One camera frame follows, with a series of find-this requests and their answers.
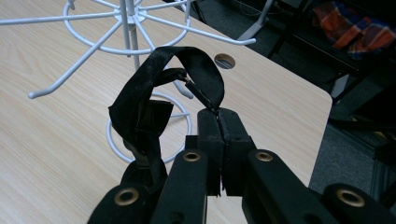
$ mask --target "wooden table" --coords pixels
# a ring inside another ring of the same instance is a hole
[[[59,16],[64,2],[2,1],[0,19]],[[76,1],[76,7],[77,12],[104,8],[90,1]],[[158,16],[179,22],[183,18],[173,8],[158,11]],[[144,22],[157,46],[180,33]],[[114,23],[111,18],[74,24],[95,41]],[[192,27],[218,34],[198,21]],[[148,47],[140,36],[139,43],[139,48]],[[122,32],[106,45],[122,48]],[[188,34],[177,45],[195,46],[212,58],[225,53],[235,59],[233,69],[220,69],[226,87],[222,106],[239,114],[259,148],[277,153],[308,185],[331,97],[246,47],[195,34]],[[106,123],[107,107],[134,73],[133,59],[97,51],[55,93],[31,100],[27,92],[46,88],[88,47],[73,38],[62,22],[51,22],[1,26],[0,49],[0,222],[86,222],[127,167],[107,144]],[[196,99],[181,96],[173,84],[156,91],[170,94],[186,106],[195,133],[195,114],[204,107]],[[172,119],[161,137],[164,156],[179,148],[185,134],[184,119]],[[246,222],[240,199],[209,198],[207,221]]]

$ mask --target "white wire rack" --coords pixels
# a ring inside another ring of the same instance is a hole
[[[115,5],[113,3],[107,2],[105,0],[91,0],[93,4],[98,4],[109,9],[108,12],[102,13],[91,13],[91,14],[79,14],[79,15],[69,15],[70,10],[75,10],[75,0],[67,0],[64,4],[64,10],[62,16],[53,16],[53,17],[41,17],[41,18],[26,18],[26,19],[11,19],[11,20],[0,20],[0,26],[2,25],[17,25],[17,24],[29,24],[29,23],[42,23],[42,22],[54,22],[54,21],[63,21],[66,29],[70,32],[70,34],[75,37],[77,40],[82,42],[83,44],[89,46],[90,48],[73,64],[70,68],[64,72],[55,82],[49,85],[46,89],[39,91],[31,91],[28,96],[31,99],[35,99],[36,97],[41,97],[44,95],[48,95],[56,91],[59,87],[61,87],[67,79],[69,79],[97,50],[101,50],[103,52],[118,54],[118,55],[126,55],[128,57],[134,57],[134,67],[137,69],[140,66],[139,55],[150,54],[152,51],[156,49],[155,43],[149,37],[148,33],[145,30],[145,20],[155,21],[163,25],[175,27],[180,30],[180,34],[169,40],[166,44],[162,46],[173,46],[177,42],[179,42],[187,32],[192,32],[198,35],[203,35],[212,39],[216,39],[219,41],[223,41],[226,43],[230,43],[233,45],[247,45],[252,44],[256,40],[251,38],[248,40],[234,40],[228,37],[214,35],[209,32],[201,31],[198,29],[194,29],[191,27],[191,19],[190,19],[190,9],[191,9],[191,1],[192,0],[175,0],[172,3],[163,3],[154,6],[143,6],[143,0],[120,0],[119,5]],[[161,10],[167,7],[181,7],[185,13],[184,16],[184,24],[179,24],[173,21],[167,21],[155,16],[150,15],[150,11]],[[115,24],[104,34],[99,40],[96,42],[92,42],[89,39],[86,39],[82,35],[80,35],[72,26],[70,21],[78,21],[78,20],[87,20],[87,19],[100,19],[100,18],[115,18]],[[110,47],[106,47],[105,42],[118,30],[122,29],[123,37],[124,37],[124,49],[114,49]],[[138,48],[138,40],[137,40],[137,31],[144,37],[144,40],[148,43],[147,49],[139,49]],[[192,93],[186,91],[182,88],[181,84],[178,81],[174,82],[177,89],[181,94],[186,97],[192,98]],[[156,96],[160,96],[172,101],[177,107],[180,109],[181,116],[184,116],[188,125],[188,133],[191,134],[191,120],[190,114],[186,111],[186,109],[174,98],[162,94],[155,93]],[[111,120],[108,121],[108,125],[106,128],[106,136],[107,141],[112,148],[112,150],[119,156],[123,161],[131,162],[134,158],[127,158],[123,155],[119,149],[115,146],[112,136],[111,136]],[[184,149],[184,145],[177,151],[177,153]],[[176,154],[165,159],[165,162],[171,161]]]

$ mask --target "plaid fabric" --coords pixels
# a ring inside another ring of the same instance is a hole
[[[396,39],[396,27],[384,21],[359,15],[352,8],[330,1],[314,7],[313,25],[321,27],[332,46],[347,47],[347,54],[355,60],[378,53]]]

